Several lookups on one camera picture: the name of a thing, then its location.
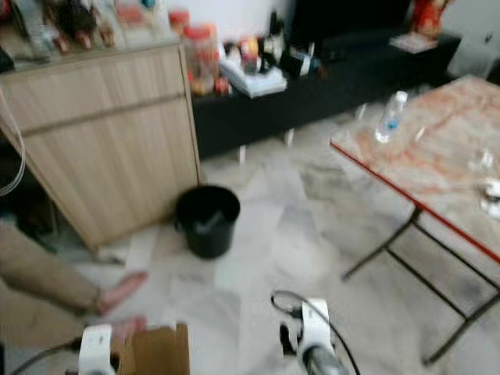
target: plastic water bottle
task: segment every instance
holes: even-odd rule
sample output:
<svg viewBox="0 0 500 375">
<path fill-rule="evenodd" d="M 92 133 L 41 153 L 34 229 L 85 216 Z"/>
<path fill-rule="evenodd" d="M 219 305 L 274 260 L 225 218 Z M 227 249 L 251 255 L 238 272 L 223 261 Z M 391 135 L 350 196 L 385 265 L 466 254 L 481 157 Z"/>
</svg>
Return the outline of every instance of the plastic water bottle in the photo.
<svg viewBox="0 0 500 375">
<path fill-rule="evenodd" d="M 391 141 L 393 133 L 399 128 L 407 101 L 408 93 L 398 91 L 387 104 L 384 117 L 375 130 L 375 139 L 380 143 L 388 143 Z"/>
</svg>

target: black tv cabinet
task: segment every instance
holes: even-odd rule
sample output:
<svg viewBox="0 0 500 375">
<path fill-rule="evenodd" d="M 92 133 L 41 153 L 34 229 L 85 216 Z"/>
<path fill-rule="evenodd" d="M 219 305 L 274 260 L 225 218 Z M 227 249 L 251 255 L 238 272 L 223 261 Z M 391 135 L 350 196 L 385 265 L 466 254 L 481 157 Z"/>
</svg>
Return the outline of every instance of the black tv cabinet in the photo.
<svg viewBox="0 0 500 375">
<path fill-rule="evenodd" d="M 193 99 L 202 159 L 389 96 L 397 90 L 446 81 L 460 38 L 443 34 L 438 46 L 417 55 L 388 45 L 387 35 L 343 39 L 345 58 L 327 66 L 327 77 L 290 80 L 286 91 L 250 99 L 234 92 Z"/>
</svg>

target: black wire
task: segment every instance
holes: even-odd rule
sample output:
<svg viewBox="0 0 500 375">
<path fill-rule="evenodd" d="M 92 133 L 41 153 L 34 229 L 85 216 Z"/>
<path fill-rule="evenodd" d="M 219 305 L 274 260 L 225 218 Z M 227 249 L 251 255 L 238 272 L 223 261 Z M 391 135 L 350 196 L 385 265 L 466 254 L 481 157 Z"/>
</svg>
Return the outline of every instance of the black wire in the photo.
<svg viewBox="0 0 500 375">
<path fill-rule="evenodd" d="M 54 348 L 44 350 L 43 352 L 39 352 L 38 354 L 28 359 L 21 366 L 17 367 L 14 371 L 10 373 L 10 375 L 19 375 L 20 373 L 26 371 L 28 368 L 32 367 L 35 363 L 41 361 L 42 359 L 50 357 L 51 355 L 57 354 L 59 352 L 63 352 L 65 350 L 78 351 L 80 350 L 80 346 L 81 346 L 81 339 L 78 338 L 75 339 L 74 341 L 55 346 Z"/>
<path fill-rule="evenodd" d="M 285 309 L 281 306 L 279 306 L 275 301 L 274 299 L 278 296 L 278 295 L 282 295 L 282 296 L 288 296 L 288 297 L 292 297 L 300 302 L 303 302 L 305 303 L 307 306 L 309 306 L 309 308 L 311 310 L 313 310 L 316 314 L 318 314 L 318 316 L 323 319 L 326 323 L 328 323 L 328 325 L 330 326 L 331 330 L 335 333 L 335 335 L 338 337 L 338 339 L 340 340 L 340 342 L 342 343 L 342 345 L 344 346 L 344 349 L 345 349 L 345 352 L 347 353 L 348 357 L 349 357 L 349 361 L 351 361 L 351 364 L 352 364 L 352 368 L 354 369 L 354 372 L 356 373 L 356 375 L 361 375 L 361 373 L 359 372 L 359 368 L 358 368 L 358 364 L 356 363 L 356 360 L 354 359 L 354 356 L 352 355 L 351 353 L 351 349 L 348 347 L 348 345 L 346 344 L 344 338 L 342 337 L 342 335 L 338 332 L 337 328 L 335 328 L 335 326 L 332 324 L 332 322 L 325 316 L 323 315 L 323 313 L 321 311 L 318 310 L 317 307 L 315 307 L 311 302 L 309 302 L 307 299 L 305 299 L 304 297 L 302 297 L 301 295 L 297 294 L 297 293 L 294 293 L 293 291 L 274 291 L 271 295 L 271 303 L 273 304 L 274 308 L 278 311 L 281 311 L 282 313 L 285 313 L 285 314 L 288 314 L 288 315 L 292 315 L 293 316 L 293 309 Z"/>
</svg>

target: cable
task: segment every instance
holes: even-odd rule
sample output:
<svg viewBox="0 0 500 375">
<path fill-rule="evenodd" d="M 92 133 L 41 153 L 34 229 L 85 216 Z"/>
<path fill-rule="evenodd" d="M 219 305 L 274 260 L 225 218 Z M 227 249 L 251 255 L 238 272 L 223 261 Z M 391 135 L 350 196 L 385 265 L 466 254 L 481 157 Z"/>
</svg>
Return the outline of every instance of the cable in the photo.
<svg viewBox="0 0 500 375">
<path fill-rule="evenodd" d="M 9 108 L 7 108 L 6 105 L 7 101 L 5 100 L 5 95 L 1 88 L 0 88 L 0 102 L 2 103 L 4 112 L 8 117 L 8 119 L 4 120 L 4 123 L 6 123 L 7 126 L 11 127 L 11 130 L 14 130 L 16 132 L 17 139 L 19 140 L 20 156 L 21 156 L 21 165 L 19 167 L 19 170 L 17 171 L 17 175 L 6 186 L 0 188 L 0 197 L 2 197 L 12 192 L 12 190 L 14 190 L 15 188 L 17 188 L 17 185 L 19 185 L 19 183 L 23 179 L 24 170 L 26 168 L 26 149 L 24 147 L 24 140 L 23 136 L 21 135 L 21 130 L 17 126 L 16 119 L 14 118 L 12 112 L 10 112 Z"/>
<path fill-rule="evenodd" d="M 354 372 L 356 373 L 356 375 L 361 375 L 361 373 L 359 372 L 359 368 L 358 368 L 358 364 L 356 363 L 356 360 L 354 359 L 354 356 L 352 355 L 351 353 L 351 349 L 348 347 L 348 345 L 346 344 L 344 338 L 342 337 L 342 335 L 338 332 L 337 328 L 335 328 L 334 324 L 332 322 L 330 322 L 330 320 L 325 316 L 323 315 L 323 313 L 321 311 L 318 310 L 317 307 L 315 307 L 311 302 L 309 302 L 307 299 L 305 299 L 304 297 L 302 297 L 301 295 L 297 294 L 297 293 L 294 293 L 293 291 L 274 291 L 271 295 L 271 304 L 273 304 L 274 308 L 284 314 L 287 314 L 287 315 L 291 315 L 291 316 L 295 316 L 296 314 L 296 311 L 294 309 L 285 309 L 281 306 L 279 306 L 275 301 L 274 299 L 277 297 L 277 296 L 284 296 L 284 297 L 292 297 L 300 302 L 303 302 L 305 303 L 307 306 L 309 306 L 309 308 L 311 310 L 313 310 L 316 314 L 318 314 L 318 316 L 323 319 L 326 323 L 328 323 L 328 325 L 330 326 L 330 329 L 335 333 L 335 335 L 338 337 L 338 339 L 340 340 L 340 342 L 342 343 L 342 346 L 344 346 L 344 349 L 345 349 L 345 352 L 347 353 L 348 357 L 349 357 L 349 361 L 351 361 L 351 364 L 352 364 L 352 368 L 354 369 Z"/>
<path fill-rule="evenodd" d="M 32 367 L 35 363 L 41 361 L 42 359 L 50 357 L 51 355 L 57 354 L 59 352 L 64 352 L 65 350 L 70 350 L 72 352 L 78 351 L 80 350 L 80 346 L 81 346 L 81 338 L 77 338 L 74 341 L 55 346 L 54 348 L 47 349 L 43 352 L 39 352 L 38 354 L 28 359 L 21 366 L 17 367 L 14 371 L 10 373 L 10 375 L 20 375 L 28 368 Z"/>
</svg>

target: jar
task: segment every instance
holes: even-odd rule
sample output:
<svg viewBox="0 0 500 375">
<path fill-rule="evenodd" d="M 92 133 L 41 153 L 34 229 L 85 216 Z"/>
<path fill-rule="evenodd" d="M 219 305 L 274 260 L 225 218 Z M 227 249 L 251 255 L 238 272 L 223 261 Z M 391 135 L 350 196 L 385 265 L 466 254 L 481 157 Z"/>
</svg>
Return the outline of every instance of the jar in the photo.
<svg viewBox="0 0 500 375">
<path fill-rule="evenodd" d="M 197 95 L 212 92 L 219 74 L 219 52 L 213 30 L 207 26 L 185 27 L 184 47 L 191 91 Z"/>
<path fill-rule="evenodd" d="M 189 24 L 189 11 L 187 9 L 171 9 L 169 22 L 172 30 L 182 37 L 184 28 Z"/>
</svg>

